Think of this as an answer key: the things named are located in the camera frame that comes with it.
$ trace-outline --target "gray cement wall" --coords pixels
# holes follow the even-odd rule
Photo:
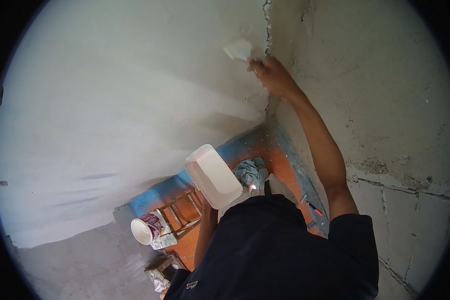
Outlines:
[[[359,212],[373,219],[377,298],[413,298],[450,234],[450,74],[444,58],[405,0],[306,0],[301,20],[292,75],[342,151]],[[326,206],[296,114],[280,102],[275,117]]]
[[[133,218],[128,205],[120,206],[110,224],[14,252],[44,300],[159,299],[144,273],[157,253],[132,236]]]

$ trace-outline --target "hand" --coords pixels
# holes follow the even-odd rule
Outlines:
[[[254,71],[261,84],[267,90],[279,97],[290,101],[294,95],[303,93],[295,83],[285,67],[273,56],[267,56],[263,61],[253,58],[247,59],[248,71]]]
[[[195,188],[195,194],[197,195],[198,199],[201,202],[201,213],[202,214],[209,214],[213,212],[218,212],[215,208],[213,208],[208,200],[205,198],[204,194],[197,188]]]

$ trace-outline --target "white wall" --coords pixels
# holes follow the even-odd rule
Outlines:
[[[53,0],[18,47],[0,107],[0,216],[18,247],[113,220],[114,207],[265,118],[223,52],[265,50],[265,0]]]

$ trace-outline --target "wooden chair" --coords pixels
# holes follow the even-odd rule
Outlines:
[[[192,222],[187,222],[184,224],[184,222],[182,222],[182,220],[180,220],[180,218],[177,216],[177,212],[174,209],[174,205],[176,205],[178,202],[180,201],[185,201],[189,199],[192,202],[193,207],[195,207],[195,209],[197,210],[198,215],[200,216],[200,219],[192,221]],[[160,207],[158,210],[160,211],[160,213],[163,216],[163,219],[165,219],[165,222],[167,222],[168,226],[170,227],[170,233],[166,233],[165,235],[168,234],[173,234],[175,236],[175,238],[178,240],[180,240],[182,237],[184,237],[187,233],[189,233],[192,229],[194,229],[195,227],[197,227],[197,225],[200,224],[200,221],[202,219],[202,213],[200,211],[200,209],[197,206],[197,202],[198,197],[197,194],[195,193],[194,190],[189,191],[188,193],[186,193],[185,195],[178,197],[177,199],[175,199],[174,201],[171,201],[168,204],[165,204],[164,206]],[[180,224],[180,228],[175,230],[172,225],[170,224],[170,221],[168,220],[167,215],[165,214],[165,210],[169,209],[171,214],[173,215],[174,219]]]

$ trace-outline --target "concrete wall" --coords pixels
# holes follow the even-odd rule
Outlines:
[[[156,252],[132,236],[129,205],[113,215],[114,222],[74,237],[15,249],[41,299],[158,299],[144,273]]]
[[[265,119],[268,95],[222,47],[267,45],[265,0],[52,0],[0,106],[0,215],[18,247],[108,224],[203,144]]]
[[[307,0],[292,75],[337,142],[359,212],[372,216],[379,299],[408,299],[430,278],[450,233],[450,74],[404,0]],[[280,102],[312,176],[305,135]]]

